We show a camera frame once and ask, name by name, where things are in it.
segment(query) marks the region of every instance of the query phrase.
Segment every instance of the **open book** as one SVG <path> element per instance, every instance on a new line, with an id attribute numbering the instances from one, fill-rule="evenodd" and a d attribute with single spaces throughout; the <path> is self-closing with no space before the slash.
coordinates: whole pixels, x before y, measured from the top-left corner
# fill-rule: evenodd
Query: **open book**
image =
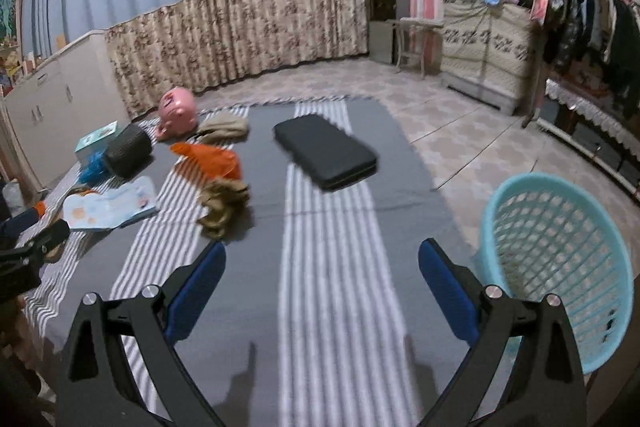
<path id="1" fill-rule="evenodd" d="M 156 202 L 153 182 L 140 176 L 104 194 L 72 194 L 62 209 L 71 230 L 112 230 L 154 214 Z"/>

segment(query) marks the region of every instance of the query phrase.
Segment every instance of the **tissue box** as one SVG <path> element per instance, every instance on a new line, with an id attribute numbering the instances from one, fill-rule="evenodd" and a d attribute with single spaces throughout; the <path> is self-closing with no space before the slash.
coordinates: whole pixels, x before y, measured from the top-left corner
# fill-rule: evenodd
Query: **tissue box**
<path id="1" fill-rule="evenodd" d="M 111 122 L 100 129 L 97 129 L 87 136 L 84 136 L 76 146 L 76 158 L 82 167 L 86 167 L 89 158 L 97 153 L 107 149 L 108 144 L 118 135 L 118 122 Z"/>

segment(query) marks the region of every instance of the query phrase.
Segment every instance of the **metal screw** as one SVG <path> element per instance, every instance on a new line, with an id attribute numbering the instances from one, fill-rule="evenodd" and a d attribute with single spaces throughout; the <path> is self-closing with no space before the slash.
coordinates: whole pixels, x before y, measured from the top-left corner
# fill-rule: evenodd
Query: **metal screw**
<path id="1" fill-rule="evenodd" d="M 562 301 L 555 293 L 549 293 L 546 296 L 546 302 L 548 302 L 551 306 L 559 306 Z"/>
<path id="2" fill-rule="evenodd" d="M 98 300 L 98 296 L 93 292 L 87 293 L 84 297 L 82 297 L 82 302 L 87 306 L 91 306 L 92 304 L 95 304 L 95 301 L 97 300 Z"/>
<path id="3" fill-rule="evenodd" d="M 500 289 L 500 286 L 496 286 L 495 284 L 487 286 L 484 289 L 484 293 L 486 293 L 486 296 L 490 299 L 499 299 L 502 297 L 502 290 Z"/>
<path id="4" fill-rule="evenodd" d="M 150 284 L 142 288 L 142 296 L 145 299 L 152 299 L 153 297 L 158 295 L 159 292 L 160 288 L 158 288 L 158 286 L 156 286 L 155 284 Z"/>

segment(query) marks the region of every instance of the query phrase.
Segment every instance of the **tile floor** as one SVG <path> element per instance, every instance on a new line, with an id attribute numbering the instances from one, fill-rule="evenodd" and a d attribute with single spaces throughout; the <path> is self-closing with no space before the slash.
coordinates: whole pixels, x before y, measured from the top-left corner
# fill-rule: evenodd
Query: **tile floor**
<path id="1" fill-rule="evenodd" d="M 399 121 L 455 215 L 460 230 L 478 247 L 479 223 L 491 193 L 520 172 L 558 174 L 590 191 L 607 209 L 622 233 L 640 273 L 640 208 L 606 175 L 569 146 L 520 118 L 501 114 L 451 89 L 437 77 L 396 72 L 368 58 L 306 64 L 275 71 L 209 91 L 201 108 L 278 98 L 369 95 Z"/>

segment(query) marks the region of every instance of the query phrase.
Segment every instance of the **white cabinet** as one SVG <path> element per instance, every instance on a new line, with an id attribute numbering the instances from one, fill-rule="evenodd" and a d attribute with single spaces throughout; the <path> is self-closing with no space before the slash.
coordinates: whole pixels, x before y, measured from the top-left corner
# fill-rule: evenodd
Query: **white cabinet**
<path id="1" fill-rule="evenodd" d="M 43 186 L 76 162 L 78 140 L 129 116 L 113 80 L 102 32 L 48 58 L 4 99 L 18 143 Z"/>

